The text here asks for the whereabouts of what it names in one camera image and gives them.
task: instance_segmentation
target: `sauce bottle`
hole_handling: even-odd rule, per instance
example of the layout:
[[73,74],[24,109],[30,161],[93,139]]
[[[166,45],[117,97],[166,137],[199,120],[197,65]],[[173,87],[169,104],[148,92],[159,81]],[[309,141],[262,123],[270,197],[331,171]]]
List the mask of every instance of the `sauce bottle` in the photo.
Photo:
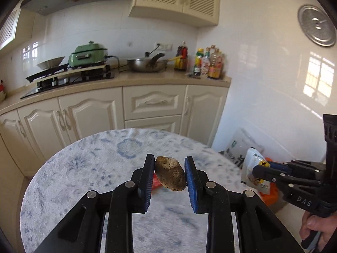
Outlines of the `sauce bottle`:
[[200,77],[207,78],[208,77],[208,70],[210,68],[211,61],[210,61],[210,48],[206,48],[205,56],[201,60],[201,69],[200,69]]
[[181,58],[176,59],[174,64],[174,69],[179,71],[186,71],[188,65],[188,48],[185,45],[185,42],[178,47],[177,57],[181,56]]
[[219,79],[222,70],[222,53],[217,48],[211,55],[211,66],[208,71],[208,77],[212,79]]
[[195,56],[195,63],[193,68],[193,75],[195,77],[200,76],[202,58],[203,58],[203,48],[200,48],[198,49],[197,54]]

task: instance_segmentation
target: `round table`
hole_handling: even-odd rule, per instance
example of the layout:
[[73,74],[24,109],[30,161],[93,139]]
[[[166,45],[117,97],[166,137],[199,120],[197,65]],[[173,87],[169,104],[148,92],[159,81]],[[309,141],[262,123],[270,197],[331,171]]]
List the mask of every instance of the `round table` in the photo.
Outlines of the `round table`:
[[[148,153],[176,158],[183,168],[185,158],[192,156],[197,169],[227,190],[243,192],[247,188],[240,183],[240,170],[233,163],[186,137],[137,128],[98,133],[55,154],[30,182],[20,214],[26,253],[38,247],[86,192],[104,193],[130,180],[133,171],[144,165]],[[155,190],[148,212],[133,214],[132,220],[135,253],[206,250],[208,215],[193,213],[187,189]]]

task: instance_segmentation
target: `white tile wall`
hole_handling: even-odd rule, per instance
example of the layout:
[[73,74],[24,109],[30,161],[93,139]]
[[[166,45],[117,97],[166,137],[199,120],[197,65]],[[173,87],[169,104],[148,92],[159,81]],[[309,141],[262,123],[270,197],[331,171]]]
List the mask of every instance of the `white tile wall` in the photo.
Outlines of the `white tile wall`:
[[331,95],[321,102],[303,90],[310,53],[337,70],[337,45],[323,48],[303,34],[297,20],[303,4],[319,6],[317,0],[221,0],[219,25],[199,30],[197,46],[217,45],[232,77],[215,150],[224,150],[235,130],[244,127],[274,160],[324,156],[321,117],[337,114],[337,78],[330,79]]
[[[36,15],[32,39],[0,58],[0,79],[7,91],[26,84],[25,77],[39,72],[36,64],[65,56],[63,63],[79,45],[95,41],[108,48],[109,55],[136,58],[152,51],[155,43],[172,43],[177,47],[186,41],[190,52],[197,45],[198,29],[180,23],[129,17],[129,0],[103,1],[60,10],[48,16]],[[37,58],[22,60],[22,49],[38,42]]]

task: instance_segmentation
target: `pot lid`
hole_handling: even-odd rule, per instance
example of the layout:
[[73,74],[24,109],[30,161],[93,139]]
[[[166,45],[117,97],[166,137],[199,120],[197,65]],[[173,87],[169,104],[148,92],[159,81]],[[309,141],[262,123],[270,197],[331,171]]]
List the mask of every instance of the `pot lid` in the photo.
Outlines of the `pot lid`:
[[85,52],[85,51],[91,51],[91,50],[107,50],[103,45],[94,43],[93,41],[90,41],[89,44],[86,45],[80,45],[75,49],[75,53]]

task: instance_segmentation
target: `metal pivot screw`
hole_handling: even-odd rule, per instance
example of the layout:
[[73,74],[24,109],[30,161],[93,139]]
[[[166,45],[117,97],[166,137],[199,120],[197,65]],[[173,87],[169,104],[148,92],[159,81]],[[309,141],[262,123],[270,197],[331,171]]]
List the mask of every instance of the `metal pivot screw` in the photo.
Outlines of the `metal pivot screw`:
[[131,187],[134,187],[134,182],[133,181],[128,181],[125,183],[125,187],[127,188],[131,188]]
[[207,182],[206,183],[206,187],[208,187],[208,188],[215,188],[215,183],[213,183],[213,182]]
[[247,197],[254,197],[255,196],[255,192],[250,190],[250,189],[246,190],[245,194],[246,194]]
[[97,193],[96,193],[95,191],[89,191],[89,192],[87,193],[87,197],[88,197],[89,199],[95,198],[96,195],[97,195]]

